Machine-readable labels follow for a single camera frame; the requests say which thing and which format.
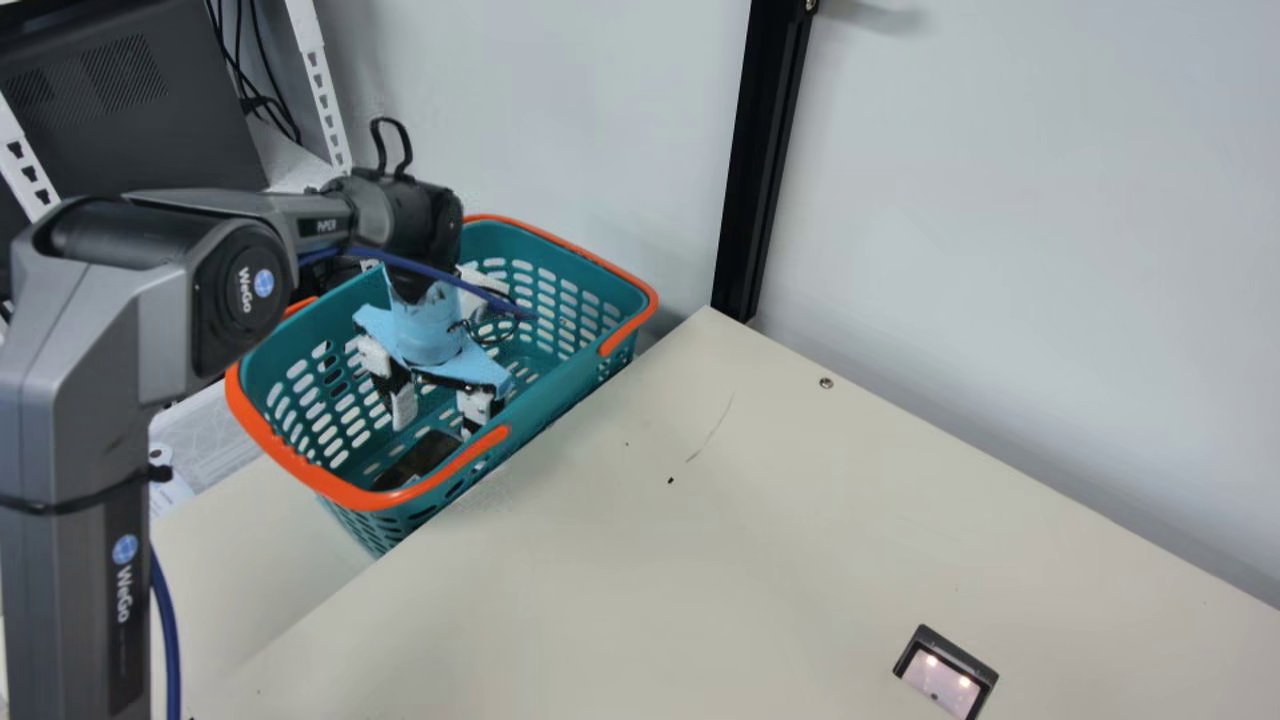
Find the table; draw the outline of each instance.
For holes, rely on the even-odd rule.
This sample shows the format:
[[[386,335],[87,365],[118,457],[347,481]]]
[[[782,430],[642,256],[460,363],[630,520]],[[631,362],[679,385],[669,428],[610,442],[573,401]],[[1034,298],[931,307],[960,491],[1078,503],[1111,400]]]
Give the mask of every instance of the table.
[[[983,720],[1280,717],[1280,612],[710,310],[189,697],[945,720],[890,673],[920,623],[1001,674]]]
[[[178,616],[184,688],[216,684],[374,562],[268,457],[161,518],[151,541]],[[151,706],[164,717],[154,603],[151,619]]]

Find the plastic basket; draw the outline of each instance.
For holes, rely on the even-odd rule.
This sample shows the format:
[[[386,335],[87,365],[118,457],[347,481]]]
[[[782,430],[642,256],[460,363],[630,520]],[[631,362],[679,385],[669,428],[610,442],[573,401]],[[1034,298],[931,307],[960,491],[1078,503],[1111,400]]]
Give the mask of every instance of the plastic basket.
[[[507,218],[468,218],[461,264],[511,284],[535,320],[498,318],[476,333],[507,337],[489,354],[515,377],[515,397],[433,474],[369,488],[431,428],[458,436],[456,393],[420,384],[417,419],[393,432],[355,360],[352,314],[387,306],[380,272],[353,278],[291,316],[227,373],[232,413],[268,455],[316,492],[370,552],[381,555],[631,361],[658,296],[625,270]]]

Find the blue circular logo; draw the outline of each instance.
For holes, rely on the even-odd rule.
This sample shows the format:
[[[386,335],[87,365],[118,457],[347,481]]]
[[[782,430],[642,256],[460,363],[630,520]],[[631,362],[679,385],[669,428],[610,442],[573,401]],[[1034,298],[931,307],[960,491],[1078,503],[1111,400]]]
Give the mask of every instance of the blue circular logo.
[[[253,275],[253,292],[259,297],[266,297],[271,295],[273,290],[275,290],[275,275],[271,274],[271,270],[262,268]]]
[[[111,560],[116,565],[128,565],[137,553],[138,537],[134,534],[120,536],[120,539],[115,541],[115,547],[111,548]]]

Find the light blue gripper mount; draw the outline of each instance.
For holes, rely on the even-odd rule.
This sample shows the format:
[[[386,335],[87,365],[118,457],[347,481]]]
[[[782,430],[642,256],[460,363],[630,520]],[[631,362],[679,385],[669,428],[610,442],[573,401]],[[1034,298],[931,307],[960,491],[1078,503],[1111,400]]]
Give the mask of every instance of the light blue gripper mount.
[[[387,274],[385,265],[381,273]],[[511,392],[512,377],[471,340],[462,322],[458,288],[435,282],[421,300],[401,300],[387,278],[390,310],[365,305],[352,320],[390,357],[413,375],[433,375],[468,386],[495,388],[495,398]]]

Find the white wall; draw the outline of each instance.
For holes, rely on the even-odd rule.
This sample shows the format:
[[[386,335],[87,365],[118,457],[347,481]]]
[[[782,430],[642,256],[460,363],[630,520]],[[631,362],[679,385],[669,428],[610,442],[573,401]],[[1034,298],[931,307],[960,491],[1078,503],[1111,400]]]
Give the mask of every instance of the white wall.
[[[367,119],[467,211],[513,215],[652,282],[667,329],[710,297],[749,4],[319,0],[356,159]]]
[[[760,327],[1280,605],[1280,4],[824,1]]]

